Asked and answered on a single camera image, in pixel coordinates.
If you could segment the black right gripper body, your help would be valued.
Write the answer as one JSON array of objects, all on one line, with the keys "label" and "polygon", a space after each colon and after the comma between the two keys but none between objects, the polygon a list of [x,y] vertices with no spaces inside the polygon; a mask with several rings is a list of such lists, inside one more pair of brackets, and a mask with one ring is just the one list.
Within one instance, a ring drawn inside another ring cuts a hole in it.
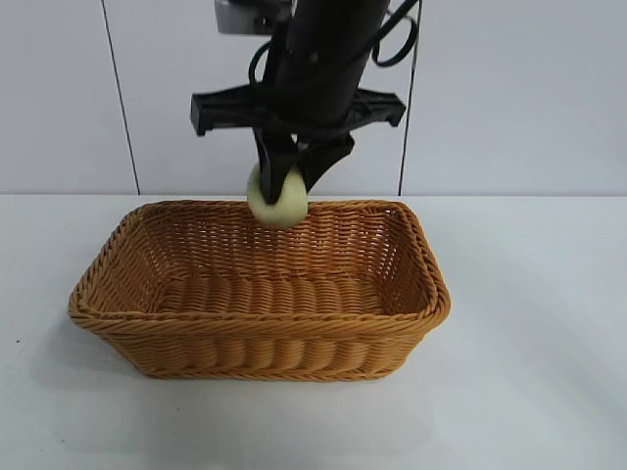
[{"label": "black right gripper body", "polygon": [[271,39],[248,67],[246,84],[191,97],[197,135],[262,128],[333,136],[374,122],[399,125],[405,104],[393,93],[360,87],[382,39],[408,15],[386,1],[300,1],[275,21]]}]

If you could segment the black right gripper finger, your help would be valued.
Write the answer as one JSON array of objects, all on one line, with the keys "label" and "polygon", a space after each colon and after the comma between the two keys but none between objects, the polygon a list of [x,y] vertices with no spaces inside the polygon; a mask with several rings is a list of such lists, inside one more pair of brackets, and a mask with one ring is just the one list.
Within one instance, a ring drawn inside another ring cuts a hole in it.
[{"label": "black right gripper finger", "polygon": [[297,167],[306,189],[312,190],[328,170],[352,153],[354,145],[353,137],[347,133],[330,140],[314,141],[301,150]]},{"label": "black right gripper finger", "polygon": [[264,200],[275,205],[287,174],[297,163],[299,151],[289,133],[254,128],[258,150],[260,186]]}]

